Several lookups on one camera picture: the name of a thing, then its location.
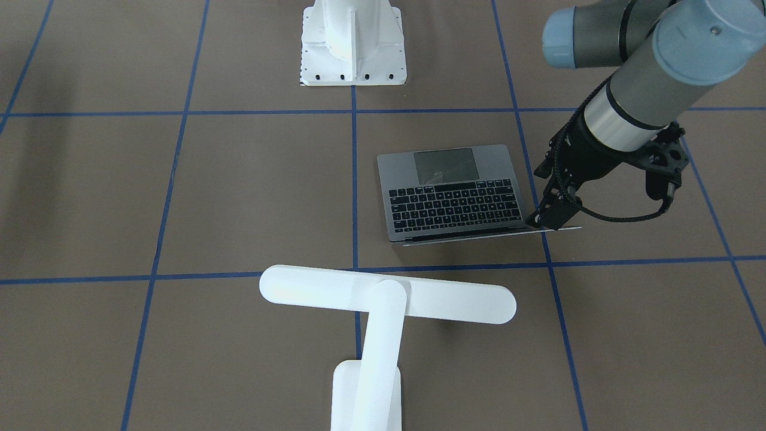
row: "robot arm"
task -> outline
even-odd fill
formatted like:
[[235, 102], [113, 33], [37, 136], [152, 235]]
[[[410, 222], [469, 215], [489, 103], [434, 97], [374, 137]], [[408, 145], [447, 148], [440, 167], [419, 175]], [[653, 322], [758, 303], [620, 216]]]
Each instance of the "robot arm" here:
[[[543, 35], [551, 65], [622, 66], [551, 139], [535, 170], [550, 180], [527, 223], [559, 229], [579, 211], [610, 222], [667, 211], [688, 163], [674, 119], [764, 44], [766, 16], [751, 0], [603, 0], [554, 13]], [[614, 218], [583, 207], [580, 186], [620, 163], [647, 172], [647, 195], [663, 201], [657, 212]]]

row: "light blue joint cap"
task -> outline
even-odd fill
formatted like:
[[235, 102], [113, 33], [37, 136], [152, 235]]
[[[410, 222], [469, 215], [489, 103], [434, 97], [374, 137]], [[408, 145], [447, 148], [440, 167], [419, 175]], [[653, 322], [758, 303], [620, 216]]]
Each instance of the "light blue joint cap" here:
[[729, 79], [766, 44], [766, 17], [750, 0], [684, 0], [652, 36], [654, 57], [689, 85]]
[[575, 7], [556, 11], [542, 31], [545, 61], [559, 69], [575, 68]]

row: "open laptop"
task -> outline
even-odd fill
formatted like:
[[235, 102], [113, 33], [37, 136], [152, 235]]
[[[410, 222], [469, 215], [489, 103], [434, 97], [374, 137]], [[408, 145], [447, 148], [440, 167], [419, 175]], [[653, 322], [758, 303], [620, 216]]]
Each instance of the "open laptop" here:
[[528, 213], [505, 145], [382, 154], [378, 172], [392, 242], [419, 245], [550, 230], [524, 223]]

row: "white base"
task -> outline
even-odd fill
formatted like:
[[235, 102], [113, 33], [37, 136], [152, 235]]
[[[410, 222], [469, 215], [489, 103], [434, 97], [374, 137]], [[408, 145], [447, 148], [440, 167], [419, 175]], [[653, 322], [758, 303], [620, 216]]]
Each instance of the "white base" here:
[[[344, 360], [338, 364], [332, 375], [330, 431], [351, 431], [361, 366], [360, 360]], [[391, 395], [391, 410], [388, 414], [386, 431], [401, 431], [401, 373], [398, 367], [394, 378], [394, 392]]]
[[[357, 76], [354, 74], [354, 60], [343, 60], [332, 54], [325, 38], [310, 35], [306, 31], [313, 7], [303, 11], [303, 49], [300, 56], [300, 83], [309, 86], [327, 85], [402, 85], [407, 80], [407, 63], [404, 59], [404, 43], [381, 44], [367, 58], [355, 59]], [[401, 33], [401, 11], [391, 7]]]

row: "white mounting bracket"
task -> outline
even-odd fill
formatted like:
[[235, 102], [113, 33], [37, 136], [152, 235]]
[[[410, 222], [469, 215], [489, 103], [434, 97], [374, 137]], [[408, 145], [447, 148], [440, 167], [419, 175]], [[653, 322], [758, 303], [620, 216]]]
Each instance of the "white mounting bracket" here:
[[502, 286], [288, 265], [268, 268], [260, 293], [275, 304], [369, 312], [362, 360], [333, 374], [331, 431], [401, 431], [404, 316], [504, 324], [516, 313]]
[[388, 0], [316, 0], [303, 11], [300, 83], [401, 85], [401, 11]]

